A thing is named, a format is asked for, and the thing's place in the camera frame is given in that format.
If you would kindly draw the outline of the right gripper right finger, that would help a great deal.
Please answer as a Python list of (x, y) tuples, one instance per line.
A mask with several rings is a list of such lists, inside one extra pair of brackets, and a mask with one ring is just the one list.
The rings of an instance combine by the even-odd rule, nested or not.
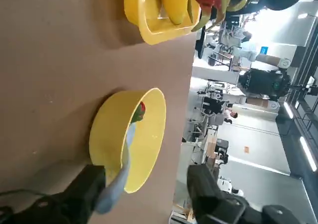
[(279, 205), (254, 209), (245, 198), (223, 192), (208, 167), (190, 165), (187, 190), (199, 224), (300, 224), (293, 213)]

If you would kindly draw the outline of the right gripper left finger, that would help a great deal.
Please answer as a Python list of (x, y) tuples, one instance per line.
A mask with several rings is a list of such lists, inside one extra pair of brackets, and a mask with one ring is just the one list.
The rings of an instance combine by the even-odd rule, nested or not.
[(2, 206), (0, 222), (2, 224), (86, 224), (95, 210), (97, 199), (105, 184), (105, 168), (88, 164), (60, 193), (44, 194), (28, 189), (1, 192), (1, 196), (28, 193), (39, 196), (39, 199), (17, 213), (11, 206)]

